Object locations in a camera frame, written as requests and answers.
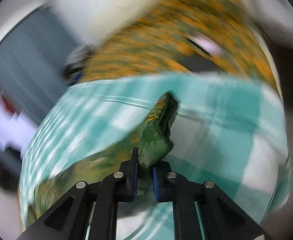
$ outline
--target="metal screw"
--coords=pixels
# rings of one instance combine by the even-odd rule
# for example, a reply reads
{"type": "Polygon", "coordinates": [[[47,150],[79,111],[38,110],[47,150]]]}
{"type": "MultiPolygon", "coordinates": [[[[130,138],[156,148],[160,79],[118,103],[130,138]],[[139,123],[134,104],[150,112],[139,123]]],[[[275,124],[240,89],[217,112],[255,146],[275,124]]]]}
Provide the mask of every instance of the metal screw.
{"type": "Polygon", "coordinates": [[[168,173],[167,177],[168,177],[169,179],[175,179],[175,178],[176,178],[176,173],[173,172],[173,171],[170,171],[170,172],[168,173]]]}
{"type": "Polygon", "coordinates": [[[77,188],[84,188],[86,185],[86,183],[84,181],[79,181],[77,184],[76,184],[76,187],[77,188]]]}
{"type": "Polygon", "coordinates": [[[113,174],[113,176],[115,177],[115,178],[117,178],[117,179],[119,179],[119,178],[122,178],[123,177],[123,172],[121,172],[121,171],[117,171],[117,172],[115,172],[114,174],[113,174]]]}
{"type": "Polygon", "coordinates": [[[205,182],[204,185],[207,188],[213,188],[215,184],[214,184],[214,182],[208,180],[208,181],[205,182]]]}

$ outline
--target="orange patterned fabric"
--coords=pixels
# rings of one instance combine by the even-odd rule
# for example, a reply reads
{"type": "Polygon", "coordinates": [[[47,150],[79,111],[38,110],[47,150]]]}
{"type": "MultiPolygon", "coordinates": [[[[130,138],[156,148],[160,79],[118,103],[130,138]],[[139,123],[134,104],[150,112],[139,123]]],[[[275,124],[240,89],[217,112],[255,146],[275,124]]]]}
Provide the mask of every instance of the orange patterned fabric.
{"type": "Polygon", "coordinates": [[[268,60],[240,0],[161,0],[147,15],[111,37],[89,60],[82,82],[163,72],[188,72],[178,63],[200,54],[222,72],[258,78],[275,90],[268,60]],[[200,33],[223,53],[207,55],[187,36],[200,33]]]}

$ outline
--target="teal checkered cloth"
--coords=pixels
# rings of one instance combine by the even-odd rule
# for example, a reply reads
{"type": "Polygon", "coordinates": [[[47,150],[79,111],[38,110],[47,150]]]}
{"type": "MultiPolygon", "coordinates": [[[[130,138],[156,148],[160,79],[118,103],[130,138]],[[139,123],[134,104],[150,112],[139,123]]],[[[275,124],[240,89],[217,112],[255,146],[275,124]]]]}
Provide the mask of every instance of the teal checkered cloth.
{"type": "MultiPolygon", "coordinates": [[[[165,157],[174,171],[190,181],[214,181],[257,222],[285,201],[289,162],[278,95],[258,81],[168,73],[68,89],[23,159],[23,225],[40,182],[122,140],[166,91],[180,102],[170,135],[174,147],[165,157]]],[[[121,203],[119,217],[117,239],[174,238],[172,203],[157,204],[152,191],[133,203],[121,203]]]]}

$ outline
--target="green fabric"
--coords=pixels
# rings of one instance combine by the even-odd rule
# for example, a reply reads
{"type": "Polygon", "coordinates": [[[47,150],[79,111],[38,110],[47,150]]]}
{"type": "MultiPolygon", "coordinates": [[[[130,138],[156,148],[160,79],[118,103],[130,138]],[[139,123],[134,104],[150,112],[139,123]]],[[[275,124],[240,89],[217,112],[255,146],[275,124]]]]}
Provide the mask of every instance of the green fabric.
{"type": "MultiPolygon", "coordinates": [[[[279,96],[259,81],[216,73],[164,73],[68,89],[42,122],[23,159],[19,184],[23,227],[27,228],[28,207],[39,201],[35,189],[40,183],[123,141],[166,91],[179,102],[170,128],[174,147],[164,158],[173,171],[197,183],[214,181],[258,223],[270,203],[283,202],[288,191],[277,191],[289,172],[278,180],[288,165],[279,96]]],[[[157,119],[163,127],[161,120],[165,118],[157,119]]],[[[148,177],[140,180],[140,189],[145,186],[141,182],[147,184],[148,177]]],[[[156,203],[152,190],[133,203],[121,203],[118,211],[118,240],[174,238],[172,203],[156,203]]]]}
{"type": "Polygon", "coordinates": [[[35,189],[35,202],[28,208],[28,226],[47,211],[76,182],[88,184],[102,181],[119,170],[129,160],[134,147],[139,147],[138,194],[152,183],[147,169],[164,158],[173,148],[169,140],[170,128],[177,115],[178,103],[170,93],[161,96],[144,122],[140,123],[123,140],[106,150],[84,158],[54,178],[44,180],[35,189]]]}

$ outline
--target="green cloth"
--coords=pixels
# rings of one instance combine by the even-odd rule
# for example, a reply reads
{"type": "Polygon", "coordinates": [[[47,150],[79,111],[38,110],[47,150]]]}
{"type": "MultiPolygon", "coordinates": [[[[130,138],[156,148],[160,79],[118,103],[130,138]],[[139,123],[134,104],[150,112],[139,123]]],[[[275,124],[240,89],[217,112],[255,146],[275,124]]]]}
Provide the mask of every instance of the green cloth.
{"type": "Polygon", "coordinates": [[[177,115],[178,103],[164,93],[146,119],[122,141],[106,150],[84,158],[54,178],[46,179],[35,189],[35,202],[28,208],[28,225],[31,225],[76,182],[88,184],[102,181],[119,170],[123,161],[129,160],[134,147],[139,147],[138,194],[152,183],[147,169],[164,158],[173,148],[169,140],[170,128],[177,115]]]}

